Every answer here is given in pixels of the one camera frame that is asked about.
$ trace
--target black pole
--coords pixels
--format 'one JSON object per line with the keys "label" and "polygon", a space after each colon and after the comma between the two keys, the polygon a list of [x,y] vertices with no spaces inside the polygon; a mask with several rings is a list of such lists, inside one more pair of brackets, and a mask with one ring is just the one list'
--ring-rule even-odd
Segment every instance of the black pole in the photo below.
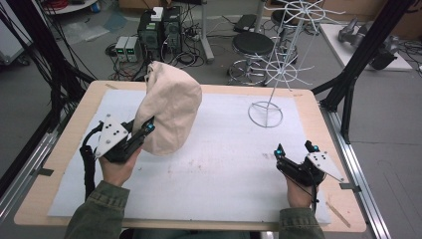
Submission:
{"label": "black pole", "polygon": [[378,49],[400,21],[414,0],[389,0],[374,21],[363,41],[357,47],[344,70],[331,81],[314,89],[314,95],[331,88],[328,96],[320,102],[323,108],[336,112],[338,104],[344,99],[341,119],[341,135],[347,143],[349,140],[349,125],[354,85],[370,61],[376,56]]}

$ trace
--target chair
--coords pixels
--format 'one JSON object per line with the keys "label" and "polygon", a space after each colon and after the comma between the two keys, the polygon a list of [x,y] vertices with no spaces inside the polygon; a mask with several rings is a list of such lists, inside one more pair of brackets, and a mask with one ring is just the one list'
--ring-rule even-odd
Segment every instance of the chair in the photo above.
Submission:
{"label": "chair", "polygon": [[255,33],[244,32],[233,38],[233,51],[242,55],[245,59],[233,63],[228,75],[230,80],[247,86],[265,84],[267,77],[265,69],[259,64],[259,60],[268,59],[274,48],[274,42],[267,36]]}

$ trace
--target cloth bag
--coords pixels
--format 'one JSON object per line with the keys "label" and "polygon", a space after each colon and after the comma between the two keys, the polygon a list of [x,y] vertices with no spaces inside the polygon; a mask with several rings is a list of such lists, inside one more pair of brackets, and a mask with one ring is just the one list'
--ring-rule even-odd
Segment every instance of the cloth bag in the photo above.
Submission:
{"label": "cloth bag", "polygon": [[202,102],[201,86],[184,71],[160,62],[148,66],[146,96],[136,112],[132,131],[155,117],[155,130],[142,150],[154,155],[175,152],[186,141]]}

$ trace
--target chrome stool base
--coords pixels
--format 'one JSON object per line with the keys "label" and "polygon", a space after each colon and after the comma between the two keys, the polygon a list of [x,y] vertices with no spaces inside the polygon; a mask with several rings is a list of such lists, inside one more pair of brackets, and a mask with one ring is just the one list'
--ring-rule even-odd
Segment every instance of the chrome stool base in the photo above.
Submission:
{"label": "chrome stool base", "polygon": [[265,68],[258,62],[251,62],[249,59],[233,63],[227,73],[230,76],[227,85],[231,85],[235,81],[246,86],[256,86],[263,84],[267,79]]}

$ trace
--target mounting plate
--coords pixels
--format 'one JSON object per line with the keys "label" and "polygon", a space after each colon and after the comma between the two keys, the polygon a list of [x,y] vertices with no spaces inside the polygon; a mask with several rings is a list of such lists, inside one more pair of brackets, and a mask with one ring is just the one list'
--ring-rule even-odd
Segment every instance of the mounting plate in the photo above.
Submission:
{"label": "mounting plate", "polygon": [[96,157],[106,154],[127,135],[127,130],[116,119],[112,118],[111,115],[106,115],[99,145],[96,149]]}
{"label": "mounting plate", "polygon": [[341,175],[338,168],[335,166],[331,157],[326,152],[310,152],[307,158],[321,171],[337,179],[339,182],[344,182],[344,177]]}

